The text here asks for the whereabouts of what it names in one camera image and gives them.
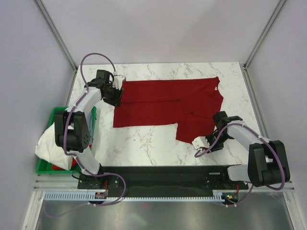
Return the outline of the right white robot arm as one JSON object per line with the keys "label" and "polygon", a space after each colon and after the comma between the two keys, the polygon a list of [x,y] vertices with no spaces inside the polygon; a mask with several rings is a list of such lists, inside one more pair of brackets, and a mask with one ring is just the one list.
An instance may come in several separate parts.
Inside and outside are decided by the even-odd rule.
{"label": "right white robot arm", "polygon": [[248,151],[247,164],[229,166],[220,176],[224,188],[232,188],[237,181],[255,187],[266,186],[281,190],[290,181],[290,170],[284,144],[265,138],[248,127],[239,116],[228,116],[225,111],[213,115],[216,130],[206,136],[208,152],[222,150],[229,139],[238,141]]}

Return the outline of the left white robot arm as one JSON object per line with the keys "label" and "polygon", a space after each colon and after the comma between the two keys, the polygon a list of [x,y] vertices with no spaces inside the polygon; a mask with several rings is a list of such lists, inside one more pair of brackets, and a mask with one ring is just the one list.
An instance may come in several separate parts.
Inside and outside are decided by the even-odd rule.
{"label": "left white robot arm", "polygon": [[98,70],[96,77],[86,82],[84,90],[73,105],[55,113],[55,143],[64,150],[66,156],[73,157],[84,174],[89,175],[89,184],[101,188],[105,184],[102,166],[95,159],[89,147],[90,131],[87,117],[95,105],[104,101],[117,107],[124,92],[126,77]]}

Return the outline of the dark red t shirt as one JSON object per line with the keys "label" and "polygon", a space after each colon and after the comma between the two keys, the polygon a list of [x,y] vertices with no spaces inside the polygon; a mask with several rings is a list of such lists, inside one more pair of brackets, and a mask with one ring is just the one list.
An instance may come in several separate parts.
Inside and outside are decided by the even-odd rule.
{"label": "dark red t shirt", "polygon": [[214,130],[213,116],[224,99],[219,83],[218,77],[127,81],[121,105],[114,110],[113,127],[177,124],[176,140],[192,143]]}

